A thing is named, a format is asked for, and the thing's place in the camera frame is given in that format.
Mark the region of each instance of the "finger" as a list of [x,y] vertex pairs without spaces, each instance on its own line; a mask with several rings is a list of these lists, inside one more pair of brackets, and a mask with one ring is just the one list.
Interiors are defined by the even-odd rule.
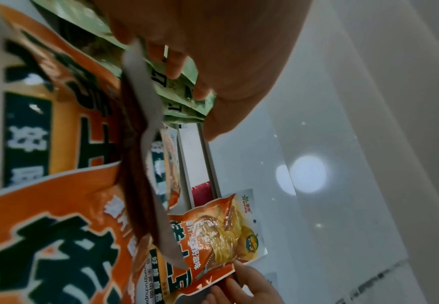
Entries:
[[248,286],[254,295],[258,292],[265,292],[273,288],[268,280],[255,268],[244,265],[239,261],[234,261],[234,269],[241,284]]
[[169,79],[176,79],[181,75],[181,71],[186,64],[186,56],[183,53],[168,49],[168,58],[166,59],[166,76]]
[[206,296],[206,301],[208,301],[208,304],[218,304],[215,296],[212,293],[210,293]]
[[165,57],[165,46],[146,41],[146,52],[151,60],[161,62]]
[[230,300],[228,300],[225,293],[218,286],[212,286],[211,293],[214,295],[217,304],[231,304]]
[[201,75],[198,75],[198,79],[196,80],[196,84],[194,85],[193,89],[193,99],[196,101],[205,100],[210,92],[211,87],[203,81]]
[[259,100],[254,98],[231,101],[216,97],[213,108],[204,119],[204,139],[212,141],[218,135],[234,129],[258,102]]
[[135,36],[121,22],[107,16],[109,29],[113,36],[122,44],[129,45]]
[[232,300],[236,304],[250,303],[251,300],[253,299],[253,297],[250,295],[247,295],[246,292],[232,278],[229,278],[226,281],[226,287],[228,288],[228,291],[229,291],[229,294],[231,295]]

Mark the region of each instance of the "torn packaging edge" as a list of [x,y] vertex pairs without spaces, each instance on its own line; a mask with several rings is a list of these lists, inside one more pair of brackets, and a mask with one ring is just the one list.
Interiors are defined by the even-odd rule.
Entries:
[[[127,75],[139,106],[146,119],[146,130],[141,138],[141,159],[146,160],[148,150],[161,127],[163,120],[163,107],[160,98],[156,94],[151,79],[146,74],[146,65],[143,61],[143,52],[139,40],[135,40],[122,58],[123,72]],[[186,269],[180,247],[175,240],[173,230],[170,227],[168,215],[151,187],[153,196],[154,213],[158,229],[157,247],[166,261],[181,269]]]

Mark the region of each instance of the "hand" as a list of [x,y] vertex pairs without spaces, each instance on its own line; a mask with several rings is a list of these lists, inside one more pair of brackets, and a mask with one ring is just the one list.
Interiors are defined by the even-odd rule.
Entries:
[[226,289],[231,300],[218,286],[211,287],[211,293],[201,304],[284,304],[275,288],[265,279],[265,277],[256,269],[243,265],[235,261],[234,268],[236,275],[241,284],[248,286],[253,296],[247,295],[246,292],[233,279],[226,281]]
[[238,125],[273,87],[290,56],[312,0],[93,0],[125,44],[134,35],[179,77],[187,56],[198,69],[193,90],[214,107],[204,121],[211,141]]

